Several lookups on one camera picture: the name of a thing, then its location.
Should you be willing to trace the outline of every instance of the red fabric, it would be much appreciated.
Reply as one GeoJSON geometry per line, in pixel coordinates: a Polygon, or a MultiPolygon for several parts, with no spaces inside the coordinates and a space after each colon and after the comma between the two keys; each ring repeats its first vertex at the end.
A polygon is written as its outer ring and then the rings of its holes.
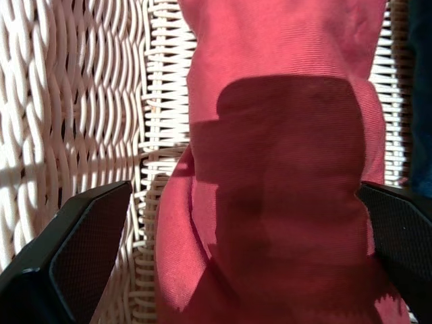
{"type": "Polygon", "coordinates": [[[190,147],[157,220],[159,324],[406,324],[373,256],[367,78],[385,0],[183,0],[190,147]]]}

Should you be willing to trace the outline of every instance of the pink fabric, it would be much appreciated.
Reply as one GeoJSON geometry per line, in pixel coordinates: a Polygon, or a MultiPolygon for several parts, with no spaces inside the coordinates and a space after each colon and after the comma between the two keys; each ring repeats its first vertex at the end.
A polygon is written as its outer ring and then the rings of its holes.
{"type": "Polygon", "coordinates": [[[159,324],[407,324],[373,256],[367,81],[385,0],[182,0],[190,147],[157,220],[159,324]]]}

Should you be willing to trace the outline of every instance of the black mesh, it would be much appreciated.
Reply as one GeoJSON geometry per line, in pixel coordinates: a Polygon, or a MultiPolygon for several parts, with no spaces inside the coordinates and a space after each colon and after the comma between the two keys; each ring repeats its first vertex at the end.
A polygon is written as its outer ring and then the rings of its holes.
{"type": "Polygon", "coordinates": [[[407,190],[364,184],[376,246],[390,279],[419,323],[432,323],[432,204],[407,190]]]}
{"type": "Polygon", "coordinates": [[[53,257],[51,280],[77,324],[90,322],[111,274],[129,196],[124,186],[93,201],[53,257]]]}

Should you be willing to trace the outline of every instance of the black plastic object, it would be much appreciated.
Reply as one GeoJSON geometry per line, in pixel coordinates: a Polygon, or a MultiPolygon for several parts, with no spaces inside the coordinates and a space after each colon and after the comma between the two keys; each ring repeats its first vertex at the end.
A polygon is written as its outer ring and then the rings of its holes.
{"type": "Polygon", "coordinates": [[[358,193],[369,210],[376,253],[420,324],[432,323],[432,200],[364,183],[358,193]]]}
{"type": "Polygon", "coordinates": [[[107,284],[129,205],[118,182],[69,199],[0,275],[0,323],[88,324],[107,284]]]}

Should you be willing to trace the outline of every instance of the woven wicker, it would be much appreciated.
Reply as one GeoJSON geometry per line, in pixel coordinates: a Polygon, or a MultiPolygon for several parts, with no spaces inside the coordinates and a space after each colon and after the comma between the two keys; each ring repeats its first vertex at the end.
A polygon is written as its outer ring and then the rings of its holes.
{"type": "MultiPolygon", "coordinates": [[[[371,80],[387,123],[387,184],[407,176],[408,0],[391,0],[371,80]]],[[[72,195],[118,180],[134,194],[100,323],[156,323],[158,198],[188,143],[196,46],[177,0],[2,0],[0,270],[72,195]]]]}

